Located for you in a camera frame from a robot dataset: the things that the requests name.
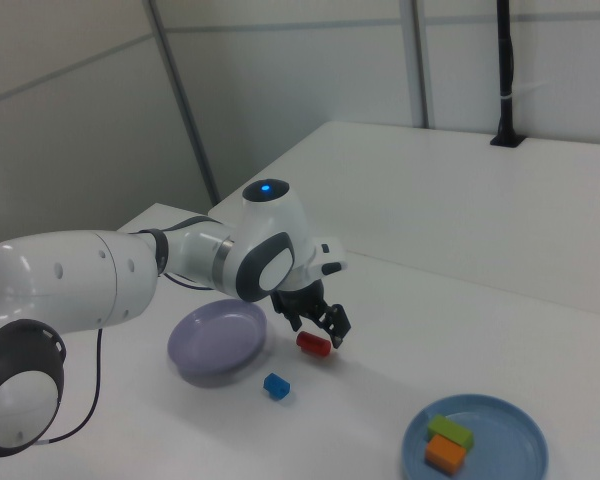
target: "toy block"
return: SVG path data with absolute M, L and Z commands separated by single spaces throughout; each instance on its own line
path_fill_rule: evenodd
M 326 357 L 331 351 L 331 342 L 307 332 L 300 332 L 296 338 L 298 345 L 304 353 L 315 353 L 320 357 Z
M 270 373 L 264 379 L 264 389 L 269 392 L 271 398 L 282 400 L 291 390 L 291 385 L 286 380 L 280 378 L 275 373 Z
M 441 435 L 447 440 L 457 443 L 467 452 L 473 447 L 473 432 L 442 415 L 436 415 L 431 419 L 427 427 L 427 433 L 429 440 L 435 435 Z
M 460 445 L 442 435 L 434 435 L 427 445 L 424 458 L 444 473 L 453 475 L 462 466 L 466 454 L 467 451 Z

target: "plate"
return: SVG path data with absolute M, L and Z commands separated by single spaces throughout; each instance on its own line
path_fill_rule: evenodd
M 427 425 L 436 414 L 473 432 L 474 446 L 452 477 L 424 460 Z M 409 480 L 541 480 L 547 463 L 547 443 L 531 417 L 486 395 L 456 395 L 432 403 L 411 421 L 402 442 L 402 464 Z
M 220 300 L 194 310 L 171 332 L 169 357 L 181 373 L 215 375 L 249 362 L 262 349 L 267 318 L 257 305 Z

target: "green block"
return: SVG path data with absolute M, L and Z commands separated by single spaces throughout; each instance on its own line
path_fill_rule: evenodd
M 429 440 L 436 434 L 441 435 L 465 448 L 467 452 L 473 447 L 473 432 L 442 415 L 436 415 L 431 419 L 427 427 L 427 433 Z

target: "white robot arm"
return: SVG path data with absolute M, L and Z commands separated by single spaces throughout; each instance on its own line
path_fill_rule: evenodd
M 249 302 L 271 296 L 294 330 L 309 318 L 340 346 L 349 321 L 342 306 L 325 303 L 320 280 L 346 268 L 340 242 L 309 235 L 297 195 L 280 180 L 249 185 L 243 204 L 235 228 L 196 216 L 166 230 L 0 244 L 0 456 L 35 443 L 55 418 L 66 355 L 60 335 L 140 315 L 163 272 Z

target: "black pole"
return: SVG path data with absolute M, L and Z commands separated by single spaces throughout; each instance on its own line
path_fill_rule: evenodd
M 500 59 L 500 124 L 491 145 L 515 148 L 526 138 L 513 128 L 513 44 L 509 0 L 498 0 L 498 54 Z

